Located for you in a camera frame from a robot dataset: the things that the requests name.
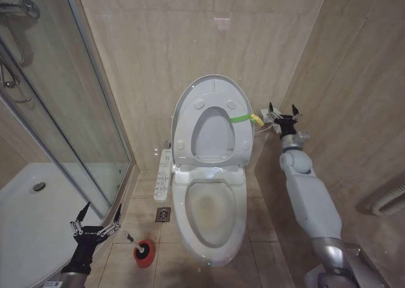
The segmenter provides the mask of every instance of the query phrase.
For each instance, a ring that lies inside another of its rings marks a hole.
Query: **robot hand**
[[[89,209],[90,202],[79,212],[75,221],[70,222],[73,231],[73,238],[77,242],[76,250],[61,273],[75,272],[90,274],[93,254],[98,244],[104,242],[109,236],[113,235],[120,227],[121,205],[115,213],[113,223],[107,227],[102,226],[84,226],[82,221]]]

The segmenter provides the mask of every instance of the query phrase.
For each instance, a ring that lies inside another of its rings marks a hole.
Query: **toilet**
[[[242,89],[230,78],[208,75],[180,97],[171,123],[173,206],[183,244],[208,266],[237,254],[246,229],[246,177],[254,128]]]

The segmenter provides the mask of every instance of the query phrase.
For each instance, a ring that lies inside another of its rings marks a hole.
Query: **green strap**
[[[246,114],[243,116],[239,116],[239,117],[233,117],[233,118],[229,118],[230,122],[244,122],[245,120],[250,119],[251,115],[250,114]]]

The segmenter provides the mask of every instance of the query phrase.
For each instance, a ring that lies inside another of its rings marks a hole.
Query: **bathroom floor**
[[[236,257],[226,266],[200,265],[183,247],[175,213],[170,222],[155,223],[156,209],[172,207],[171,194],[165,204],[153,201],[156,172],[140,172],[122,230],[135,240],[156,243],[153,264],[139,268],[134,246],[117,232],[112,246],[92,264],[86,288],[107,287],[294,287],[277,235],[271,225],[265,201],[254,172],[246,172],[247,229]]]

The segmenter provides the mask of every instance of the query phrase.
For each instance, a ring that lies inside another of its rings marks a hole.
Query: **shower drain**
[[[39,191],[41,191],[43,188],[45,188],[45,183],[44,183],[44,182],[39,182],[39,183],[35,184],[35,185],[32,187],[32,190],[34,190],[35,192],[39,192]]]
[[[155,223],[170,222],[170,207],[158,208],[156,211]]]

